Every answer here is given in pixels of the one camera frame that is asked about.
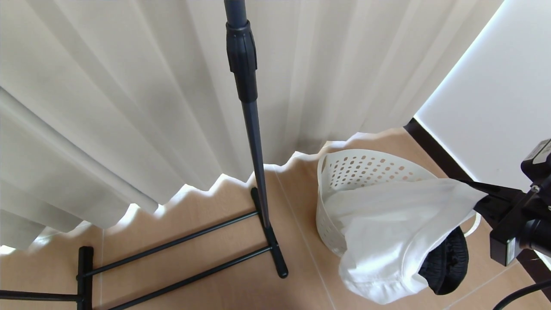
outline curtain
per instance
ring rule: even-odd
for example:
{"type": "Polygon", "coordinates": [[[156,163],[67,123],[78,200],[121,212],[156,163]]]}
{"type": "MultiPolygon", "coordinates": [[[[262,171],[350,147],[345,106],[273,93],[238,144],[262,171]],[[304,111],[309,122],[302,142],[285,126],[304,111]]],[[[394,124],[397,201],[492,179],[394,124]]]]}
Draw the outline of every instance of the curtain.
{"type": "MultiPolygon", "coordinates": [[[[405,125],[500,4],[248,1],[264,161],[405,125]]],[[[2,244],[250,175],[222,1],[2,1],[0,23],[2,244]]]]}

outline baseboard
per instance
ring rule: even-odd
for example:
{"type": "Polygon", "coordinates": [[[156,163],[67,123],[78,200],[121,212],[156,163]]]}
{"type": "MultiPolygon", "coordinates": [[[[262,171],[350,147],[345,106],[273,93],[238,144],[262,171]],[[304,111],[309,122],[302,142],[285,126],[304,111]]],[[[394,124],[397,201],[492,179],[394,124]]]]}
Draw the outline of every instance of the baseboard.
{"type": "MultiPolygon", "coordinates": [[[[444,148],[423,128],[415,118],[406,126],[405,130],[415,139],[423,150],[436,162],[438,166],[452,179],[472,180],[460,165],[448,154],[444,148]]],[[[524,250],[517,257],[522,267],[534,280],[539,283],[551,279],[551,270],[542,259],[532,250],[524,250]]],[[[551,301],[551,288],[543,290],[551,301]]]]}

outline white wall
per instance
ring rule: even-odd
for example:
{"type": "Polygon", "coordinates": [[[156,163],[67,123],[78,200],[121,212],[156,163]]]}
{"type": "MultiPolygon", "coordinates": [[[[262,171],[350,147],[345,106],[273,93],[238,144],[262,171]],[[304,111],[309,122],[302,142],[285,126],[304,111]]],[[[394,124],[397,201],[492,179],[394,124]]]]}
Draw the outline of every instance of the white wall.
{"type": "Polygon", "coordinates": [[[474,179],[527,190],[551,137],[551,1],[506,0],[416,115],[474,179]]]}

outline white plastic basket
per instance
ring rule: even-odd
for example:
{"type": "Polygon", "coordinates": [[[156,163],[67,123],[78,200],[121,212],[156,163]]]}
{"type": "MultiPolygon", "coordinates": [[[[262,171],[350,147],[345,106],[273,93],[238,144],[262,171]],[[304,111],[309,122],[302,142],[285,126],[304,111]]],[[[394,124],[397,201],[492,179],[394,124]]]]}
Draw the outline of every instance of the white plastic basket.
{"type": "Polygon", "coordinates": [[[317,232],[323,243],[338,256],[346,251],[346,241],[335,227],[323,202],[341,190],[389,181],[436,179],[425,168],[403,158],[368,149],[346,149],[324,155],[317,165],[317,232]]]}

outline wooden floor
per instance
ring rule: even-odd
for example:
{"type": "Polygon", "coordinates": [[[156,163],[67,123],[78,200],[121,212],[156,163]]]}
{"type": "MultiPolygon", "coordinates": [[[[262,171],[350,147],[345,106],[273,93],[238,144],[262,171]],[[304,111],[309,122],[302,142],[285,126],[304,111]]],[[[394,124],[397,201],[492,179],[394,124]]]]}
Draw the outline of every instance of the wooden floor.
{"type": "MultiPolygon", "coordinates": [[[[403,129],[355,136],[343,148],[368,148],[391,153],[424,166],[439,177],[442,170],[403,129]]],[[[327,147],[322,152],[334,151],[327,147]]],[[[452,294],[436,296],[429,289],[380,306],[347,291],[338,276],[338,257],[316,231],[316,164],[318,155],[297,156],[285,166],[267,167],[271,220],[289,268],[279,279],[268,253],[252,258],[182,289],[132,307],[139,309],[492,309],[509,293],[532,284],[522,266],[508,268],[489,256],[489,227],[482,223],[467,238],[470,264],[466,279],[452,294]]],[[[119,225],[102,231],[81,226],[35,242],[27,251],[1,257],[3,290],[76,293],[77,252],[95,249],[100,266],[252,211],[249,184],[227,179],[210,192],[190,190],[163,214],[131,212],[119,225]]],[[[222,228],[123,267],[94,276],[94,307],[109,309],[266,245],[257,217],[222,228]]],[[[541,292],[506,308],[548,309],[541,292]]],[[[0,301],[1,310],[73,310],[73,303],[0,301]]]]}

